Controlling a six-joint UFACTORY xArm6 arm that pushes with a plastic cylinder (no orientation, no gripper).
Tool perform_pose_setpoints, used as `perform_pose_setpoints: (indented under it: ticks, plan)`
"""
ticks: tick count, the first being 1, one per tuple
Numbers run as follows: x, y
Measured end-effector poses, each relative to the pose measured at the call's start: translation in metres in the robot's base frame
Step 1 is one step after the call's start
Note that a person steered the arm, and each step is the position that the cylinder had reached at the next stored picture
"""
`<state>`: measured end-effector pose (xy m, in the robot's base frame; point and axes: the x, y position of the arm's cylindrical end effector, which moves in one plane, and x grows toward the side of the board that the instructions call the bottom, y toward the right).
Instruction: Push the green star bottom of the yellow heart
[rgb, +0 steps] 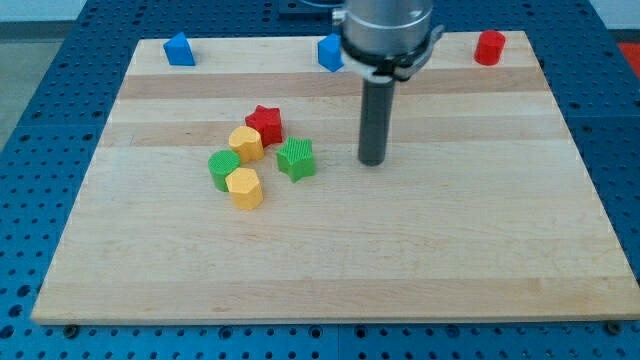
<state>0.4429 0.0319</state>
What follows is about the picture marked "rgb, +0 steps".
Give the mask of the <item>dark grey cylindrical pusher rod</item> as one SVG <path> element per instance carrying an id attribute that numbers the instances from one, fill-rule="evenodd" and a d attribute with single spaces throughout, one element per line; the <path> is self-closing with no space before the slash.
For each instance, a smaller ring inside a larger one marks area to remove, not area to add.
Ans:
<path id="1" fill-rule="evenodd" d="M 394 89 L 394 81 L 363 81 L 358 159 L 364 165 L 378 166 L 385 159 Z"/>

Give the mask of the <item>white clamp tool mount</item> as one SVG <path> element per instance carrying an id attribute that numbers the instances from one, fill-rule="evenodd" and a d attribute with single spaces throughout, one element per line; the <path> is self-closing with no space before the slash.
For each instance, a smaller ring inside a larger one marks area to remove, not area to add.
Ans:
<path id="1" fill-rule="evenodd" d="M 336 8 L 341 58 L 371 82 L 409 80 L 429 61 L 444 27 L 430 27 L 431 8 Z"/>

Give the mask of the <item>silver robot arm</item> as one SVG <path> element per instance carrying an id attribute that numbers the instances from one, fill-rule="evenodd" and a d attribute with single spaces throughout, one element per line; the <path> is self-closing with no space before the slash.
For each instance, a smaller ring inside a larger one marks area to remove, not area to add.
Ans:
<path id="1" fill-rule="evenodd" d="M 345 66 L 363 79 L 358 159 L 386 157 L 395 85 L 431 58 L 444 27 L 431 25 L 432 0 L 346 0 L 334 11 Z"/>

